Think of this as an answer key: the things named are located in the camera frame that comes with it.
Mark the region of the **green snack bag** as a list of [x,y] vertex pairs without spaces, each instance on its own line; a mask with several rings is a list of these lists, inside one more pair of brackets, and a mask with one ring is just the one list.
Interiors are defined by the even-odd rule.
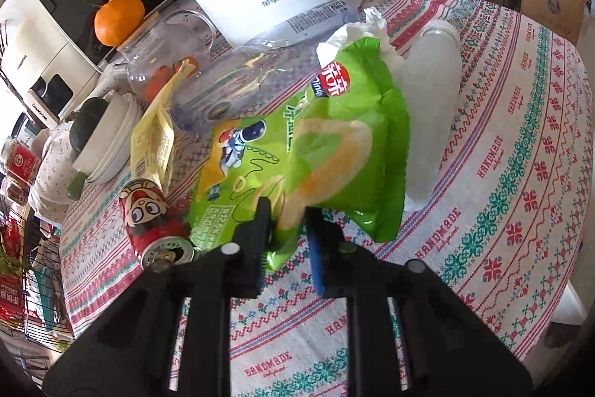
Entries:
[[360,39],[271,113],[214,127],[191,240],[202,252],[230,242],[264,196],[271,270],[295,253],[307,208],[344,212],[374,242],[389,242],[401,226],[408,142],[408,109],[379,42]]

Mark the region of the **red drink can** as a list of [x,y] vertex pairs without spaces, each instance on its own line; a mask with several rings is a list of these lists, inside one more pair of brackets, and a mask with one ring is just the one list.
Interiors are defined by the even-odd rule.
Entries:
[[159,185],[135,178],[119,195],[124,229],[143,270],[190,263],[190,225],[166,202]]

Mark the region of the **beige snack pouch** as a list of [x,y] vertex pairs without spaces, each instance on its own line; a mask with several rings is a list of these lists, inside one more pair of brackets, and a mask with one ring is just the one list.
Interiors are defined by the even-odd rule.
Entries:
[[167,195],[173,175],[173,145],[176,131],[170,117],[173,92],[199,68],[197,60],[187,57],[173,77],[155,96],[133,129],[130,140],[131,177],[155,182]]

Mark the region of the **patterned tablecloth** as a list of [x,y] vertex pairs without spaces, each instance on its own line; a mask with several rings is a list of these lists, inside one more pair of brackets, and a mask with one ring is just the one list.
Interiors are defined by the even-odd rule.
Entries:
[[[461,36],[452,137],[428,204],[404,218],[391,262],[422,259],[519,359],[558,306],[582,241],[592,177],[591,92],[572,43],[481,0],[364,0],[399,51],[439,18]],[[300,245],[231,320],[236,396],[347,391],[346,309],[313,289]]]

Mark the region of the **white bowl stack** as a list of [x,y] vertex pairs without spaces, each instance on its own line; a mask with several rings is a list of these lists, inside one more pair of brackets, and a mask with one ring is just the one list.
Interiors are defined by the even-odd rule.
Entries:
[[130,139],[142,115],[141,107],[131,93],[121,95],[111,91],[103,101],[108,106],[73,162],[76,182],[103,185],[128,163]]

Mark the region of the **crushed clear plastic bottle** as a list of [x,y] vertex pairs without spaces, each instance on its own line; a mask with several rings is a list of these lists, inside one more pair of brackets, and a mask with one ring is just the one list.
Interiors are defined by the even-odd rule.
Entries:
[[286,19],[230,49],[173,91],[174,125],[201,137],[216,123],[249,116],[320,68],[318,45],[359,19],[359,11],[333,0]]

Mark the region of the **floral cloth cover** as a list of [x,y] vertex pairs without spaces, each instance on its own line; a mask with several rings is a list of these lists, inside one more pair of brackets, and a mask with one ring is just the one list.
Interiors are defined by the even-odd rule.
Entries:
[[64,224],[74,202],[67,195],[68,185],[77,174],[71,161],[73,124],[70,121],[57,125],[54,130],[42,129],[30,146],[40,164],[30,186],[28,204],[41,220],[58,228]]

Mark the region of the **green kabocha squash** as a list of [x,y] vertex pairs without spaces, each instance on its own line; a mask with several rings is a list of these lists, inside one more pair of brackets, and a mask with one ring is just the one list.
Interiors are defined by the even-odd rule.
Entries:
[[75,114],[70,129],[70,143],[80,153],[101,121],[109,102],[103,98],[89,98]]

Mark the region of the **glass jar with oranges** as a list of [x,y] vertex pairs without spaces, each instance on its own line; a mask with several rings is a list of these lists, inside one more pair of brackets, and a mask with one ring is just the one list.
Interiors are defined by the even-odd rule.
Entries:
[[191,74],[210,63],[215,36],[215,26],[202,13],[153,12],[117,47],[127,62],[130,88],[150,104],[185,60],[191,63]]

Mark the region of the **white tissue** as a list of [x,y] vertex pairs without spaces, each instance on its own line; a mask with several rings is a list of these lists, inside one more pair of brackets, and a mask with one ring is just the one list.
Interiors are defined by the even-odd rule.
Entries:
[[360,39],[372,39],[379,42],[380,60],[386,64],[390,71],[403,66],[404,58],[390,43],[387,21],[380,11],[376,7],[367,7],[363,10],[363,15],[363,20],[344,24],[329,38],[318,44],[316,53],[320,67],[330,64],[343,48]]

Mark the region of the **red label jar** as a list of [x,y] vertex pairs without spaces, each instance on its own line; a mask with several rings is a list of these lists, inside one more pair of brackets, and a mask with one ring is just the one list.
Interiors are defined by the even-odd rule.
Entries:
[[40,166],[40,157],[14,137],[8,137],[1,149],[1,169],[6,174],[32,185]]

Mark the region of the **white air fryer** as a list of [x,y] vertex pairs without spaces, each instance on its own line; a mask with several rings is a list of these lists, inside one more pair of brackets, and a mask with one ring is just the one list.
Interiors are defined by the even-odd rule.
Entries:
[[45,17],[1,23],[1,67],[27,108],[49,129],[85,101],[99,77]]

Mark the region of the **orange mandarin on jar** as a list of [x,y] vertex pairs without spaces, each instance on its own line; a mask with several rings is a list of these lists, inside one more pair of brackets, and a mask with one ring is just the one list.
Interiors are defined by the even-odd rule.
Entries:
[[120,45],[140,26],[144,16],[141,0],[109,0],[95,15],[97,40],[110,47]]

